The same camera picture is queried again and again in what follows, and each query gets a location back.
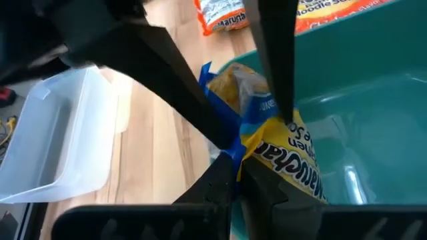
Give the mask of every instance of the yellow wire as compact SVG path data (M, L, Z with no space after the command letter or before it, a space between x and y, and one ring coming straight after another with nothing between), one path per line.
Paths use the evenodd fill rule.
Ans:
M3 144L5 144L7 142L7 140L9 140L9 138L12 136L12 133L16 127L16 117L10 117L6 123L6 126L8 126L10 128L10 131L7 134L6 138L4 138L2 140L2 142L0 143L0 147L3 146Z

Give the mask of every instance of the food package on floor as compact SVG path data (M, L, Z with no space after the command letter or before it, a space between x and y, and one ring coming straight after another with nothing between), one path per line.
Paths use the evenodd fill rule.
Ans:
M254 156L301 191L326 202L312 139L298 109L286 125L263 76L238 63L218 76L207 73L208 68L202 68L200 85L226 130L240 138L246 150L240 160Z
M393 0L299 0L295 32L301 33ZM249 24L242 0L194 0L203 34Z
M204 35L249 24L242 0L194 0L194 4Z

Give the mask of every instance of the cable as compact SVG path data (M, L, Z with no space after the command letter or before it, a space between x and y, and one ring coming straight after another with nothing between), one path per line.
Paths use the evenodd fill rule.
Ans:
M7 134L6 131L5 133L0 133L0 139L4 139L6 138ZM5 156L6 156L6 150L9 146L9 141L6 141L2 146L0 146L0 163L3 162Z
M3 129L3 133L0 133L0 134L1 134L1 135L6 136L7 129L6 129L6 127L4 126L3 122L1 121L1 118L0 118L0 126L1 126L1 128Z
M7 136L0 143L0 147L2 147L3 144L5 144L10 139L10 137L12 136L12 133L15 130L15 127L16 127L16 116L8 117L7 118L6 126L9 127L9 132L8 132Z

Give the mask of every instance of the teal plastic bin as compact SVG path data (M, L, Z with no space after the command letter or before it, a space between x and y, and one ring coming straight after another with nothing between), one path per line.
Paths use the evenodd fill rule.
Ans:
M331 204L427 204L426 9L395 1L296 37L296 105ZM231 62L262 73L255 51Z

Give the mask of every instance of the yellow noodle package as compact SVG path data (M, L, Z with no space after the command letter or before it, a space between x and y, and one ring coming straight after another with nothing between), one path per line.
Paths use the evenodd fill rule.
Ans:
M220 104L214 103L217 109L222 102L225 106L220 108L238 115L240 141L246 148L243 161L252 155L301 191L326 202L310 133L296 108L293 123L286 125L278 117L264 77L234 63L206 87L220 99Z

